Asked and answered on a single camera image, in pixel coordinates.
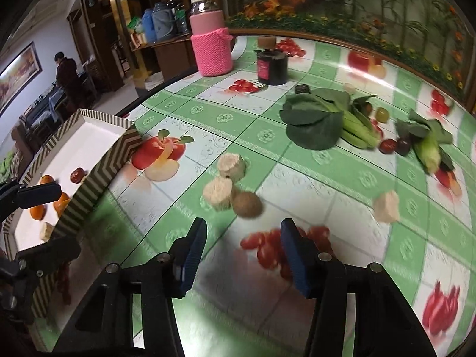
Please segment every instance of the picture frame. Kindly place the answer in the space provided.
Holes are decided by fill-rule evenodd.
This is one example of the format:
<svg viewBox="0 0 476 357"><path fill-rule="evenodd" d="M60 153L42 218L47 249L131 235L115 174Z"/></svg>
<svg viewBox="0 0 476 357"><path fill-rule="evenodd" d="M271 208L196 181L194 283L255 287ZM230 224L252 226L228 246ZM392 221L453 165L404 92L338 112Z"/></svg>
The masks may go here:
<svg viewBox="0 0 476 357"><path fill-rule="evenodd" d="M31 42L0 73L0 115L41 71L35 45Z"/></svg>

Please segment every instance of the screw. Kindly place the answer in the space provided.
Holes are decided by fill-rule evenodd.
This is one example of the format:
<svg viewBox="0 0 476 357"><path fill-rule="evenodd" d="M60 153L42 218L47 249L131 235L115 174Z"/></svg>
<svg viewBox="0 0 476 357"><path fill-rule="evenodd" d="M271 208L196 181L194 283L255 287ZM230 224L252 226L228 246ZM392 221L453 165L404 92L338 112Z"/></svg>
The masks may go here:
<svg viewBox="0 0 476 357"><path fill-rule="evenodd" d="M384 267L382 267L380 264L378 263L371 263L370 264L370 269L373 271L373 272L382 272L384 270Z"/></svg>
<svg viewBox="0 0 476 357"><path fill-rule="evenodd" d="M170 256L168 252L161 252L160 254L157 255L156 259L159 263L167 263L167 262L170 262L170 260L172 259L172 256Z"/></svg>
<svg viewBox="0 0 476 357"><path fill-rule="evenodd" d="M17 298L15 297L15 295L12 295L10 297L10 300L9 300L8 304L9 304L9 306L12 310L14 310L15 307L17 307Z"/></svg>
<svg viewBox="0 0 476 357"><path fill-rule="evenodd" d="M106 266L106 272L108 274L113 274L113 273L118 272L118 271L119 271L119 264L117 264L117 263L109 263Z"/></svg>
<svg viewBox="0 0 476 357"><path fill-rule="evenodd" d="M317 255L319 260L322 260L323 262L328 262L332 259L332 255L327 253L327 252L320 252L319 255Z"/></svg>

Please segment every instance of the cork lid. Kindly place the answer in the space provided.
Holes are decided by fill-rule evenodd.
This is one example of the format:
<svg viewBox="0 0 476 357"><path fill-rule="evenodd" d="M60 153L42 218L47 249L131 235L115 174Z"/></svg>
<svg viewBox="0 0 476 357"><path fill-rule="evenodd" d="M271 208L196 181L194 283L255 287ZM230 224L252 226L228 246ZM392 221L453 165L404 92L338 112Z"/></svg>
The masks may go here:
<svg viewBox="0 0 476 357"><path fill-rule="evenodd" d="M258 37L258 47L262 49L275 49L276 48L276 36L273 35L261 35Z"/></svg>

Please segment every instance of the orange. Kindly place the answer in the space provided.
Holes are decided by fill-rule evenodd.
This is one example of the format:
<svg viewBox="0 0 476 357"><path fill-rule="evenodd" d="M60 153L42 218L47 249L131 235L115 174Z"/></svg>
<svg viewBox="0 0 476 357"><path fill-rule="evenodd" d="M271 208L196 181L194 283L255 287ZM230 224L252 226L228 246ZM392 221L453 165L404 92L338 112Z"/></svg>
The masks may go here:
<svg viewBox="0 0 476 357"><path fill-rule="evenodd" d="M30 208L30 215L32 218L35 220L41 220L43 216L45 216L45 206L44 205L37 205L32 208Z"/></svg>
<svg viewBox="0 0 476 357"><path fill-rule="evenodd" d="M61 215L63 214L64 210L66 209L69 203L70 203L70 199L68 198L67 200L61 201L58 207L55 208L56 213L58 214L58 218L61 217Z"/></svg>
<svg viewBox="0 0 476 357"><path fill-rule="evenodd" d="M55 208L55 211L56 211L56 212L58 212L58 208L60 207L61 203L62 203L63 201L66 201L66 200L69 201L69 200L70 200L70 197L69 197L66 193L61 192L61 197L59 198L59 200L57 200L57 201L55 201L55 202L53 203L53 207Z"/></svg>
<svg viewBox="0 0 476 357"><path fill-rule="evenodd" d="M50 175L44 175L40 180L40 184L47 184L48 182L53 182L54 180L55 179Z"/></svg>

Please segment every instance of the blue gripper pad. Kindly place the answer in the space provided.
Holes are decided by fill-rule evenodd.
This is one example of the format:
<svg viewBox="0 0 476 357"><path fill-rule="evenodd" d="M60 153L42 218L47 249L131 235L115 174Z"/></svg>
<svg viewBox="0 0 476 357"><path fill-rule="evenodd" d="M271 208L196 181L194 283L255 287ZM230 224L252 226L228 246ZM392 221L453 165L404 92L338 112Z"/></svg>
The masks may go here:
<svg viewBox="0 0 476 357"><path fill-rule="evenodd" d="M316 276L316 256L319 254L313 241L302 237L293 219L281 222L281 244L293 273L294 285L306 299L313 297Z"/></svg>
<svg viewBox="0 0 476 357"><path fill-rule="evenodd" d="M205 243L206 221L201 217L196 217L187 236L177 239L170 248L171 252L175 252L174 250L178 252L174 253L172 272L175 280L180 283L180 292L183 295L192 288Z"/></svg>

